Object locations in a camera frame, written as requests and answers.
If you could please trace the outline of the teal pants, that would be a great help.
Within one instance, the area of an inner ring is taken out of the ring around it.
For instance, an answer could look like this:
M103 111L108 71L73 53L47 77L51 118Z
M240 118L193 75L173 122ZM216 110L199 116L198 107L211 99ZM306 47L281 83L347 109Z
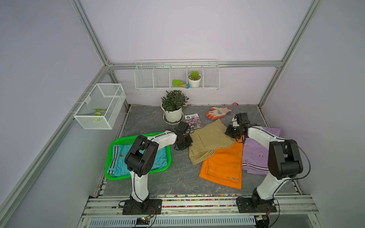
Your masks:
M111 163L107 166L106 173L112 178L127 178L131 177L130 171L125 164L125 157L131 149L132 145L114 145L112 151ZM171 164L171 149L170 146L158 150L152 167L152 171L168 168Z

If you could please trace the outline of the khaki pants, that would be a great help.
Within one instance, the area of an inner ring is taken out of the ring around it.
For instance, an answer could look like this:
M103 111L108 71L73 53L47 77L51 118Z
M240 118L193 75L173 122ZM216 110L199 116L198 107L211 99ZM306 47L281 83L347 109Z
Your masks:
M189 147L189 158L193 165L213 156L216 150L226 149L235 144L235 140L225 134L226 126L220 119L195 130L190 134L193 142Z

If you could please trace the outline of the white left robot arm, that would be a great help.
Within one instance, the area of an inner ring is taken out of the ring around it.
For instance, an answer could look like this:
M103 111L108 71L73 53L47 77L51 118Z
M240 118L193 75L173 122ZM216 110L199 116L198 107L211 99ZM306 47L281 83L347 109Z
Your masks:
M182 150L189 147L193 142L189 130L190 126L186 122L180 122L175 128L159 135L137 136L125 157L125 164L132 177L131 198L134 201L148 201L148 174L153 168L157 152L170 145Z

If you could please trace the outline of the orange pants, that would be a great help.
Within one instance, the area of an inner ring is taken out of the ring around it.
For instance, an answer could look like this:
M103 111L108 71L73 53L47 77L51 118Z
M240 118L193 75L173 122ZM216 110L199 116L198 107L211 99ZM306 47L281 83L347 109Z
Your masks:
M242 152L243 144L235 143L226 149L219 149L206 159L199 177L237 190L242 188Z

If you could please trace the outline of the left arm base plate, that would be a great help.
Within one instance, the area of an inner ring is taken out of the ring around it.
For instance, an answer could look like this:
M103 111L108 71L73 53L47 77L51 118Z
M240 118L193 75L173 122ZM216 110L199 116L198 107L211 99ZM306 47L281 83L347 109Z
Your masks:
M128 199L123 206L123 215L160 215L162 211L161 199L149 199L148 201L138 202Z

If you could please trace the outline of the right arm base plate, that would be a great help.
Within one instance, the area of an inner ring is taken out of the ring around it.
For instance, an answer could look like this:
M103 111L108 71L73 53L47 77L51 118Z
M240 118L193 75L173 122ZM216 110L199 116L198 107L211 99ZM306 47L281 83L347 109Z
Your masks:
M260 198L237 197L236 204L239 213L264 213L277 212L274 200L262 200Z

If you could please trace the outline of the green plastic basket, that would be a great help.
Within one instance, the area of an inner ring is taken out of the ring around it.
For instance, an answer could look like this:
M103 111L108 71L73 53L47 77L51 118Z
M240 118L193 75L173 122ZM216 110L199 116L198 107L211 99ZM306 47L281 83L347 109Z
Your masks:
M109 146L105 177L110 181L130 178L130 171L125 164L125 157L137 136L128 136L114 140ZM171 147L168 145L158 150L152 170L149 172L160 173L166 171L172 163Z

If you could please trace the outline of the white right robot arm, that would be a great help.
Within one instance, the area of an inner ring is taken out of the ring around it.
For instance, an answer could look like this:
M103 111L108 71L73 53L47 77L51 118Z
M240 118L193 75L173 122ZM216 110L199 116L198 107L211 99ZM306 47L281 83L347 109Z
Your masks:
M303 171L297 142L283 139L271 133L268 128L251 124L247 113L235 115L226 129L226 135L242 141L244 170L257 170L266 174L251 198L245 199L255 210L259 206L271 205L275 193L284 182Z

